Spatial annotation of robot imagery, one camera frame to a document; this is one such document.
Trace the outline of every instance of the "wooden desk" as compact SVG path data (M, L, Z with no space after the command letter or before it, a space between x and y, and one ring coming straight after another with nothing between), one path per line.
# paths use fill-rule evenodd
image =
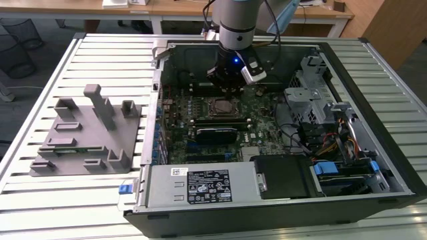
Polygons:
M161 34L161 21L202 21L205 3L193 0L149 0L148 5L129 8L102 9L102 0L1 0L1 18L39 19L98 19L148 20L154 34ZM294 12L293 24L332 25L328 37L337 38L346 21L353 18L349 11L338 12L321 7L306 7Z

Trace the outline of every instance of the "table leg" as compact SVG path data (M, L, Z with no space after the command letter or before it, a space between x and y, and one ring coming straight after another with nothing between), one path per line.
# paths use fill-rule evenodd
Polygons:
M54 19L55 24L58 26L59 29L65 28L65 19Z
M152 25L152 32L156 35L162 34L161 31L161 16L149 16L150 25Z
M330 31L328 32L326 37L328 38L338 38L341 35L341 32L344 30L345 24L346 24L348 19L336 19L336 22L330 28Z
M11 102L14 100L14 95L10 93L10 91L6 89L6 87L0 82L0 99L5 102Z

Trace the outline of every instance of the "warning label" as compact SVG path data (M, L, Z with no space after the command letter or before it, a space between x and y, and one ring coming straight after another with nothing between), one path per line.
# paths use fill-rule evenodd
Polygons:
M186 172L189 204L232 202L228 170Z

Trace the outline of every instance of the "motherboard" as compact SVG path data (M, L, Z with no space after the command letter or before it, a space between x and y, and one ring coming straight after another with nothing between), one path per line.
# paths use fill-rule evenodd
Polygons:
M245 86L225 99L212 91L162 89L169 164L241 162L285 153L273 116L277 93Z

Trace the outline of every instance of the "blue latch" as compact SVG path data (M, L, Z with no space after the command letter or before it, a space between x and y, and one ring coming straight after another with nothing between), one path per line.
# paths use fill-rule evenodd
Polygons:
M156 159L158 157L158 151L153 150L150 157Z
M118 187L118 194L132 194L132 184L122 184Z
M378 164L376 163L376 161L370 161L369 164L370 164L370 167L372 167L373 172L377 172L377 171L380 170L380 166L378 166Z
M316 175L320 174L337 174L338 169L336 168L336 165L330 161L322 161L318 162L316 165L313 165L313 172Z

